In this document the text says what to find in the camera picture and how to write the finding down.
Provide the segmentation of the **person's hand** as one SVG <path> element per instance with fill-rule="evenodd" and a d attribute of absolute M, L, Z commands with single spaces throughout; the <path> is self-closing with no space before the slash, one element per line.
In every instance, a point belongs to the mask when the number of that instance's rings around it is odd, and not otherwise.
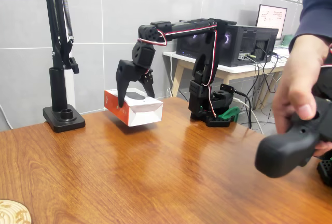
<path fill-rule="evenodd" d="M 315 117 L 312 87 L 319 77 L 330 44 L 331 39 L 314 35 L 301 35 L 295 39 L 272 103 L 278 133 L 287 131 L 293 113 L 302 120 Z"/>

